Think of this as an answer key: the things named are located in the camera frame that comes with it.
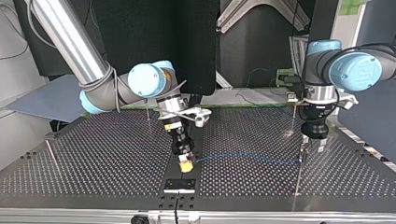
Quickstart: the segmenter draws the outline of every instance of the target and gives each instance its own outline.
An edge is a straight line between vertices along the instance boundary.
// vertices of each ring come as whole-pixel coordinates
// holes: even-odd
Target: end effector
[[[357,103],[337,89],[365,91],[378,81],[395,78],[394,53],[393,46],[383,44],[341,50],[339,40],[310,43],[304,68],[304,141],[318,139],[323,150],[329,133],[326,118],[337,107],[349,109]]]
[[[136,65],[129,74],[117,80],[103,82],[94,91],[82,91],[81,102],[90,113],[97,114],[115,108],[114,92],[119,96],[120,105],[128,105],[142,99],[155,98],[158,104],[160,119],[165,130],[172,136],[172,152],[177,156],[183,173],[192,169],[194,143],[189,137],[189,120],[197,127],[203,127],[209,119],[211,111],[200,107],[189,108],[187,99],[183,99],[177,84],[173,65],[168,61],[141,63]]]

